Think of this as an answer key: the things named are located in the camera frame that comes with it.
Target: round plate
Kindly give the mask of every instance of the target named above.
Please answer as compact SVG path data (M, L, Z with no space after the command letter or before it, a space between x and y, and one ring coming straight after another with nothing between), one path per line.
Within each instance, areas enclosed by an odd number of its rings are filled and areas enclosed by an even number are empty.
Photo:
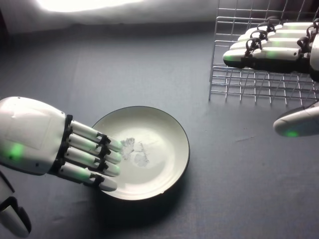
M165 192L183 174L189 142L182 126L164 111L151 107L123 108L100 119L94 129L121 141L118 188L106 194L141 200Z

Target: robotic hand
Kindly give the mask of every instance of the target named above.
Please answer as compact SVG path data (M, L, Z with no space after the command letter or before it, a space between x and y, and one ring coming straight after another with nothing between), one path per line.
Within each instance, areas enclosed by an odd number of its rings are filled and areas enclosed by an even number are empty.
M28 174L53 174L103 191L114 191L122 144L40 101L0 101L0 164ZM19 237L31 224L0 173L0 223Z
M223 55L224 63L278 73L297 71L319 81L319 18L276 26L272 19L241 35Z

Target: wire grid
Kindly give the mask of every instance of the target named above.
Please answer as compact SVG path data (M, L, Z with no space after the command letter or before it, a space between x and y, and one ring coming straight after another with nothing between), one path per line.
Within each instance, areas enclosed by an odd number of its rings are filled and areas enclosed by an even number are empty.
M319 16L319 7L316 12L307 12L304 9L311 3L310 0L295 1L299 10L290 10L292 0L286 0L280 5L278 0L256 1L236 0L234 7L223 6L225 1L219 0L215 25L215 40L211 61L210 91L223 93L225 97L235 95L241 101L244 96L251 96L257 103L259 98L269 98L270 104L281 99L286 105L289 102L299 102L302 106L317 100L319 84L311 80L307 74L292 73L279 74L256 71L250 68L237 69L226 66L222 55L230 46L237 42L240 35L249 28L256 27L269 16L277 16L279 20L272 21L279 24L287 21L313 21Z

